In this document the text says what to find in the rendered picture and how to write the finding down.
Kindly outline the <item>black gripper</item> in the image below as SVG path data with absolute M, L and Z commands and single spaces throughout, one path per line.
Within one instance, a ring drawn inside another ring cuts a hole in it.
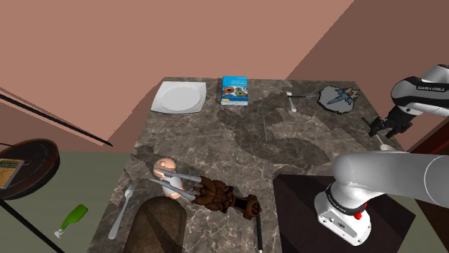
M 414 114 L 405 112 L 398 106 L 395 106 L 390 110 L 385 121 L 380 116 L 377 116 L 370 124 L 370 131 L 368 135 L 373 137 L 377 133 L 385 128 L 391 128 L 391 130 L 385 134 L 387 139 L 392 138 L 396 134 L 404 133 L 412 125 Z

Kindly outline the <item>dark robot stand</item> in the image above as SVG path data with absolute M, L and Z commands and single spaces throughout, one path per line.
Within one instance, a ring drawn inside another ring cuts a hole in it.
M 415 215 L 387 195 L 368 202 L 372 230 L 360 246 L 318 222 L 314 198 L 334 181 L 332 176 L 309 175 L 278 175 L 273 180 L 282 253 L 398 253 Z

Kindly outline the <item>blue book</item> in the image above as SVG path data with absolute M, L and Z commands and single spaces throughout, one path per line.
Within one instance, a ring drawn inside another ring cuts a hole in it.
M 224 76 L 222 79 L 222 106 L 247 106 L 248 79 L 245 76 Z

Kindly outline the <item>black pen with white tip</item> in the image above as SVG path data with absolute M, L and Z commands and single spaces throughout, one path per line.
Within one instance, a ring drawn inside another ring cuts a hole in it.
M 257 236 L 258 253 L 263 253 L 263 237 L 262 237 L 262 231 L 261 231 L 260 214 L 258 214 L 255 217 L 255 219 L 256 219 L 256 236 Z

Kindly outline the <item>marble table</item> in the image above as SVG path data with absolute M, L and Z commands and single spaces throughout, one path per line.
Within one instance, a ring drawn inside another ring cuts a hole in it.
M 273 180 L 278 175 L 332 176 L 333 159 L 341 154 L 377 150 L 368 135 L 377 112 L 364 94 L 354 109 L 337 114 L 316 98 L 292 98 L 286 92 L 318 95 L 325 86 L 356 88 L 350 81 L 250 80 L 247 106 L 222 106 L 219 79 L 207 79 L 207 98 L 196 114 L 148 114 L 118 185 L 87 253 L 123 253 L 135 215 L 147 200 L 165 196 L 153 165 L 175 161 L 178 173 L 221 180 L 237 196 L 257 196 L 263 253 L 282 253 Z M 117 236 L 108 234 L 121 211 L 129 185 L 139 183 L 122 217 Z M 210 211 L 185 198 L 183 253 L 258 253 L 256 219 L 236 209 Z

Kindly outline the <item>brown carved tool silver blades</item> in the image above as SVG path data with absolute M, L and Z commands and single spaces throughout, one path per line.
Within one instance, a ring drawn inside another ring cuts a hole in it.
M 193 187 L 195 191 L 199 192 L 198 195 L 194 195 L 172 186 L 166 180 L 151 180 L 154 183 L 160 184 L 163 187 L 178 193 L 180 196 L 187 198 L 192 203 L 204 206 L 211 211 L 227 213 L 229 208 L 235 208 L 241 211 L 243 217 L 247 220 L 252 220 L 262 211 L 256 195 L 248 195 L 244 198 L 236 196 L 233 193 L 234 188 L 226 185 L 220 180 L 211 180 L 204 176 L 197 177 L 185 175 L 160 168 L 155 168 L 155 170 L 162 173 L 167 178 L 178 177 L 200 183 L 202 185 L 201 188 L 196 186 Z

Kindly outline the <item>white square plate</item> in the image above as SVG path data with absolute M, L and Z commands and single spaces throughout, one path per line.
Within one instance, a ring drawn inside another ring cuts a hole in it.
M 205 82 L 163 81 L 151 110 L 164 114 L 191 114 L 202 110 L 207 94 Z

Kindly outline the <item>baby figure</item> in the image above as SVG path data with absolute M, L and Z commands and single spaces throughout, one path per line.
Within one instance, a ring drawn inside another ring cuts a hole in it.
M 184 190 L 183 183 L 179 177 L 171 177 L 171 178 L 167 177 L 162 172 L 159 172 L 157 170 L 157 168 L 167 170 L 167 171 L 174 173 L 176 171 L 176 163 L 171 158 L 166 157 L 166 158 L 161 158 L 161 159 L 157 160 L 155 162 L 155 164 L 153 165 L 153 173 L 157 179 L 164 180 L 164 181 L 168 182 L 170 185 L 172 185 L 173 187 Z M 181 197 L 181 195 L 179 193 L 172 191 L 171 189 L 169 189 L 167 187 L 163 186 L 162 189 L 163 189 L 163 192 L 165 193 L 165 195 L 169 198 L 177 199 L 177 198 Z

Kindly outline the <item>silver fork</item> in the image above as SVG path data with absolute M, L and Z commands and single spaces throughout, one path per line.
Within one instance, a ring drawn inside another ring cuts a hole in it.
M 123 204 L 123 207 L 122 207 L 121 211 L 119 212 L 118 217 L 116 218 L 112 228 L 109 231 L 109 234 L 108 234 L 108 239 L 109 240 L 113 240 L 113 239 L 116 238 L 118 230 L 119 230 L 119 226 L 120 226 L 121 221 L 122 221 L 122 217 L 124 215 L 124 212 L 125 212 L 125 210 L 127 208 L 127 205 L 129 203 L 131 197 L 133 196 L 133 193 L 134 193 L 138 183 L 139 183 L 138 180 L 132 182 L 129 185 L 129 187 L 126 189 L 126 191 L 124 192 L 125 201 L 124 201 L 124 204 Z

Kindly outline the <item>green bottle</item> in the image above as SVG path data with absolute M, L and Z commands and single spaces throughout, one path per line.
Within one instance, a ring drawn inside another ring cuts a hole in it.
M 64 221 L 62 222 L 60 228 L 54 233 L 54 235 L 57 238 L 60 238 L 61 235 L 64 233 L 65 228 L 69 225 L 69 224 L 74 224 L 79 222 L 88 212 L 88 208 L 85 207 L 85 205 L 83 204 L 79 204 L 77 205 L 64 219 Z

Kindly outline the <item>round dark side table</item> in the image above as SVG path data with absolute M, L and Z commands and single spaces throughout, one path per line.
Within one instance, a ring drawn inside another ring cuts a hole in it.
M 48 183 L 58 171 L 58 146 L 49 139 L 28 139 L 0 151 L 0 158 L 24 160 L 0 198 L 14 200 L 28 196 Z

